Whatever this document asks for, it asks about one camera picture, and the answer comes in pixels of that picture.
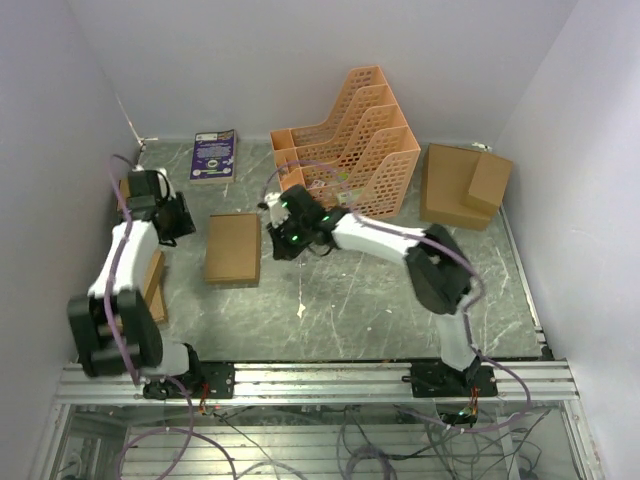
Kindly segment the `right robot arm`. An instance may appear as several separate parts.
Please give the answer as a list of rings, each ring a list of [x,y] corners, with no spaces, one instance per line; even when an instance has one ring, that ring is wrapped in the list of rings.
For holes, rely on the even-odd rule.
[[[481,354],[471,333],[469,309],[478,300],[472,295],[476,273],[446,228],[399,227],[344,206],[325,208],[300,185],[265,194],[258,207],[268,213],[276,260],[294,260],[317,245],[403,266],[416,299],[436,316],[442,387],[459,396],[475,385]]]

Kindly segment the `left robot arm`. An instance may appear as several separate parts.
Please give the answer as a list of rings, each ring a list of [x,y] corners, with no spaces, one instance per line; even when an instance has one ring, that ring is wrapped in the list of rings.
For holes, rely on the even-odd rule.
[[[148,267],[161,246],[174,247],[196,231],[184,195],[165,169],[136,167],[127,175],[129,196],[97,279],[84,295],[70,298],[67,315],[78,362],[89,378],[125,373],[168,376],[182,397],[203,387],[193,348],[163,338],[144,298]]]

